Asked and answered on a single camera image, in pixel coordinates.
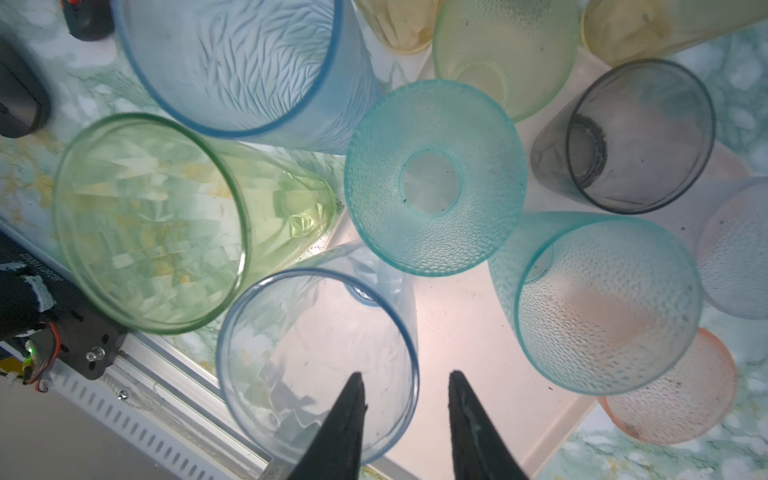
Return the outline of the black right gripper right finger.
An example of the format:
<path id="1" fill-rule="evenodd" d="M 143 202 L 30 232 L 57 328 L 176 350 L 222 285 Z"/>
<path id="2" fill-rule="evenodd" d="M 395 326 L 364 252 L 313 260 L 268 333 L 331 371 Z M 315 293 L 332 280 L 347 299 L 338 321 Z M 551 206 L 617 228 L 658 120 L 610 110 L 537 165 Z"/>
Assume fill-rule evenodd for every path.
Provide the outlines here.
<path id="1" fill-rule="evenodd" d="M 449 376 L 448 398 L 455 478 L 527 480 L 461 371 Z"/>

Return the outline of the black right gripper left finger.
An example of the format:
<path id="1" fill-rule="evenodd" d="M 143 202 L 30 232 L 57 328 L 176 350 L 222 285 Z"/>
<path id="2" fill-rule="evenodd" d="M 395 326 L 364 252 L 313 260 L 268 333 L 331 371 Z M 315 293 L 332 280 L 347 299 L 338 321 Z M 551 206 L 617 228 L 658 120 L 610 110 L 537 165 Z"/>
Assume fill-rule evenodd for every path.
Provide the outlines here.
<path id="1" fill-rule="evenodd" d="M 366 411 L 362 374 L 354 372 L 289 479 L 357 479 Z"/>

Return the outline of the teal glass lowest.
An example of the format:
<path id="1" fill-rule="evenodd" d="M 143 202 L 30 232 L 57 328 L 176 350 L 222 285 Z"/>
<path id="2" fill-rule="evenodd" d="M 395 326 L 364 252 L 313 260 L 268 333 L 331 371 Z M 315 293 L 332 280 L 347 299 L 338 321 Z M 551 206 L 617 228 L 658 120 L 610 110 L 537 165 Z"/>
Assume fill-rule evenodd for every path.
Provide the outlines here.
<path id="1" fill-rule="evenodd" d="M 695 260 L 647 220 L 529 213 L 488 265 L 527 360 L 578 394 L 623 394 L 655 381 L 698 332 Z"/>

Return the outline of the pink dotted glass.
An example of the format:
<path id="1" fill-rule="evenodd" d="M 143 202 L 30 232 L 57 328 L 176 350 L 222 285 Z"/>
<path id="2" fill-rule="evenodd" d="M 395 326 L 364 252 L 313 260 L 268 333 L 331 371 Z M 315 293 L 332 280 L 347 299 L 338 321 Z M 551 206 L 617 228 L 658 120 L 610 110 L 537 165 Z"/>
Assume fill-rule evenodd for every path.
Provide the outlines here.
<path id="1" fill-rule="evenodd" d="M 738 369 L 726 345 L 701 328 L 680 361 L 646 386 L 598 399 L 628 436 L 656 445 L 693 440 L 719 424 L 738 389 Z"/>

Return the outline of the teal glass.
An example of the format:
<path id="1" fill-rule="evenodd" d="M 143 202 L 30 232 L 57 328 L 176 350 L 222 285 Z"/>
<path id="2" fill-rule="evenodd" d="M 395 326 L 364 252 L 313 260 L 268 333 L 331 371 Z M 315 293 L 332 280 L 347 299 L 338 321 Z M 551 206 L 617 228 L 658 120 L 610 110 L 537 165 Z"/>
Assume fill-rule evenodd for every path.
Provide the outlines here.
<path id="1" fill-rule="evenodd" d="M 365 244 L 383 261 L 425 277 L 487 260 L 521 217 L 524 148 L 488 95 L 426 80 L 379 101 L 354 132 L 345 199 Z"/>

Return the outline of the clear dotted glass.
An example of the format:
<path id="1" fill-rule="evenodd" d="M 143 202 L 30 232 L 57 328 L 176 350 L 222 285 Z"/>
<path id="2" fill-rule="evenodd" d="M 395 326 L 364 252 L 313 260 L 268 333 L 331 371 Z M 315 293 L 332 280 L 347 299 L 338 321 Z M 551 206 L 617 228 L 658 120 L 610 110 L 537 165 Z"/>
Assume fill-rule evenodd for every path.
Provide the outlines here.
<path id="1" fill-rule="evenodd" d="M 767 318 L 765 176 L 697 185 L 642 217 L 688 249 L 713 307 L 737 318 Z"/>

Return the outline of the small grey glass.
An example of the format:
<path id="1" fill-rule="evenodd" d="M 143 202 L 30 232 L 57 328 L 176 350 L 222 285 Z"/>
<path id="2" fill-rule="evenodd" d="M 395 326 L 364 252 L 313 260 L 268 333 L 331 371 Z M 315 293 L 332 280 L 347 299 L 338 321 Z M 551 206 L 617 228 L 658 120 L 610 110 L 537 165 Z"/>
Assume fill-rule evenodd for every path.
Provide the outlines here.
<path id="1" fill-rule="evenodd" d="M 702 81 L 661 59 L 603 74 L 537 135 L 530 165 L 546 188 L 620 215 L 674 202 L 711 156 L 716 116 Z"/>

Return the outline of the blue short glass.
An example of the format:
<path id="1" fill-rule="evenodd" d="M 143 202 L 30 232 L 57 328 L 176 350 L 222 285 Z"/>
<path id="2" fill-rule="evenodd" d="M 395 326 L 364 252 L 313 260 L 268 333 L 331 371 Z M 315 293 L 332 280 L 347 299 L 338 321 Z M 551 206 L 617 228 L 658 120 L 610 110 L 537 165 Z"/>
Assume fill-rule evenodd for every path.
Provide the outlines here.
<path id="1" fill-rule="evenodd" d="M 115 1 L 137 77 L 207 136 L 344 154 L 380 99 L 348 1 Z"/>

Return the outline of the light green short glass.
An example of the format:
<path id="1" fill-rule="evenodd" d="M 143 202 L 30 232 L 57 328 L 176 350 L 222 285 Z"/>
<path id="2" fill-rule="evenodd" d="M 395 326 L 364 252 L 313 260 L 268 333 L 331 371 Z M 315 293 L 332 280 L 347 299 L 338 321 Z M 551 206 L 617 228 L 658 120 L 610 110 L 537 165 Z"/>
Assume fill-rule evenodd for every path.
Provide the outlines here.
<path id="1" fill-rule="evenodd" d="M 519 122 L 560 92 L 578 43 L 574 1 L 444 1 L 433 34 L 434 72 L 483 91 Z"/>

